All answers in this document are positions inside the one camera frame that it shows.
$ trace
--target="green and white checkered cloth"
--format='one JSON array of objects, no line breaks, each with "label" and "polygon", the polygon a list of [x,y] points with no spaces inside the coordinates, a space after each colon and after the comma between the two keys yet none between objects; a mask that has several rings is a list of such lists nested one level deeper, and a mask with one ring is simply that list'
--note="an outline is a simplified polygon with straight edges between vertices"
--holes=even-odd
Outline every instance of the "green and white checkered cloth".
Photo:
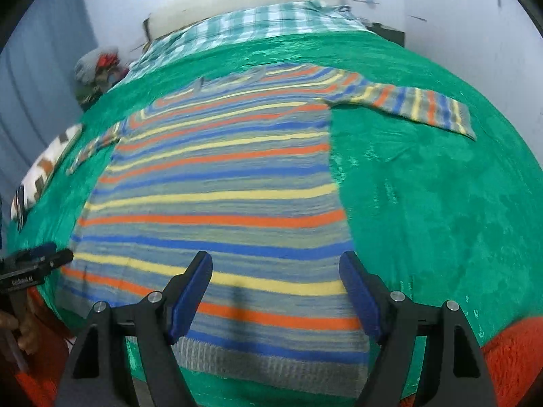
[{"label": "green and white checkered cloth", "polygon": [[148,72],[188,55],[224,44],[243,43],[280,35],[319,32],[367,31],[349,6],[327,6],[318,0],[254,7],[208,18],[194,26],[156,40],[131,67],[123,81],[134,81]]}]

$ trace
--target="silver bolt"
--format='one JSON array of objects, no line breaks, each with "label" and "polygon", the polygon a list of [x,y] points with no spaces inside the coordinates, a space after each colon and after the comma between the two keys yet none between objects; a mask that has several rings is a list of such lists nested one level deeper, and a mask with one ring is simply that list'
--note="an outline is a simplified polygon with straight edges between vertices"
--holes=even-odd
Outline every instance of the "silver bolt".
[{"label": "silver bolt", "polygon": [[158,303],[159,301],[162,300],[162,292],[159,292],[159,291],[151,292],[147,296],[147,300],[149,300],[151,303]]},{"label": "silver bolt", "polygon": [[452,311],[457,311],[458,309],[460,309],[460,305],[454,300],[448,300],[447,307]]},{"label": "silver bolt", "polygon": [[402,291],[392,291],[390,293],[390,298],[399,303],[400,301],[405,300],[406,295]]},{"label": "silver bolt", "polygon": [[94,309],[94,312],[100,313],[106,307],[108,307],[108,305],[105,301],[99,301],[98,303],[94,303],[94,306],[92,308]]}]

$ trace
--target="blue curtain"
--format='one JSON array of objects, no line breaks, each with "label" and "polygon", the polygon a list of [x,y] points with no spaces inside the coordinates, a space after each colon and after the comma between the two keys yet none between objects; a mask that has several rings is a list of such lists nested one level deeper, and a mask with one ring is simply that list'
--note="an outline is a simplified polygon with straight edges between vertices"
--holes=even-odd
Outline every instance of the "blue curtain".
[{"label": "blue curtain", "polygon": [[21,179],[82,114],[73,68],[97,47],[83,0],[35,0],[0,53],[2,236]]}]

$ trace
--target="green bedsheet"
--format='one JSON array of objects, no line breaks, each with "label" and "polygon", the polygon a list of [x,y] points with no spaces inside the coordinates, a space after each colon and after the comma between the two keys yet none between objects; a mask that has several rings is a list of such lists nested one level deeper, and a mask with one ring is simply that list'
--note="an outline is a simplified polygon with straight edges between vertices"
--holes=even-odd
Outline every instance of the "green bedsheet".
[{"label": "green bedsheet", "polygon": [[[194,78],[275,62],[312,62],[372,81],[433,89],[470,108],[477,141],[368,111],[333,110],[330,166],[357,253],[390,289],[414,301],[455,299],[481,344],[515,319],[541,314],[543,175],[511,124],[475,89],[442,67],[367,32],[293,35],[222,46],[163,67],[104,95],[85,131],[10,250],[54,240],[65,246],[112,148],[67,177],[77,151],[108,126]],[[55,276],[41,288],[54,301]],[[71,325],[77,319],[61,311]],[[417,343],[405,394],[414,392],[424,342]],[[142,376],[130,349],[135,375]],[[352,400],[184,372],[196,400],[214,407],[352,405]]]}]

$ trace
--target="patterned pillow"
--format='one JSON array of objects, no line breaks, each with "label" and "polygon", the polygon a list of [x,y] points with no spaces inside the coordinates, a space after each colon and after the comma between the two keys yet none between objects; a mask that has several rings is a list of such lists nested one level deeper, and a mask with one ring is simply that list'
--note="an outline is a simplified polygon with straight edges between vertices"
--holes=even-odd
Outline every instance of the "patterned pillow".
[{"label": "patterned pillow", "polygon": [[42,196],[55,168],[60,165],[64,156],[81,136],[82,124],[72,125],[64,133],[59,134],[53,142],[41,153],[17,188],[12,200],[12,219],[18,221],[19,231],[26,220],[26,213]]}]

